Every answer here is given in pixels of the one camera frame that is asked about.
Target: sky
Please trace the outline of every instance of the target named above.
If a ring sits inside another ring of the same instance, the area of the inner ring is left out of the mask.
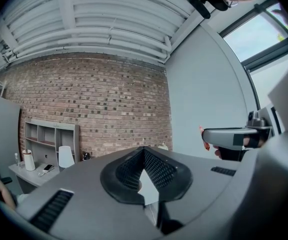
[[[279,9],[279,5],[273,5],[268,10],[273,9]],[[257,15],[227,35],[224,40],[235,52],[239,61],[242,62],[278,43],[278,34],[278,30],[264,17]]]

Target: small bottle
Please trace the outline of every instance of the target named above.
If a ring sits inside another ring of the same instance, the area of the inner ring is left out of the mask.
[[[16,165],[20,168],[20,158],[18,156],[18,153],[15,153],[15,161],[16,161]]]

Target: white lamp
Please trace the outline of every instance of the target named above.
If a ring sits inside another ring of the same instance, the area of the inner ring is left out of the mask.
[[[62,171],[74,164],[75,161],[70,146],[60,146],[58,154],[59,171]]]

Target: brick wall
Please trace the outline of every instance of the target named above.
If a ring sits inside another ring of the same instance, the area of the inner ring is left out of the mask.
[[[172,149],[161,67],[106,54],[69,53],[13,65],[0,80],[7,80],[5,97],[22,107],[21,150],[25,117],[79,124],[81,151],[95,157],[162,142]]]

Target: white table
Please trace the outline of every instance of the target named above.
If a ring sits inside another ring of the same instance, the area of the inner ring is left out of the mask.
[[[28,171],[25,168],[25,162],[21,162],[21,168],[16,164],[9,166],[9,169],[13,171],[18,179],[19,185],[23,193],[28,194],[37,187],[46,183],[53,177],[59,174],[59,168],[54,167],[50,172],[44,174],[43,176],[38,176],[39,173],[43,173],[43,169],[46,167],[46,163],[35,162],[36,169],[33,171]]]

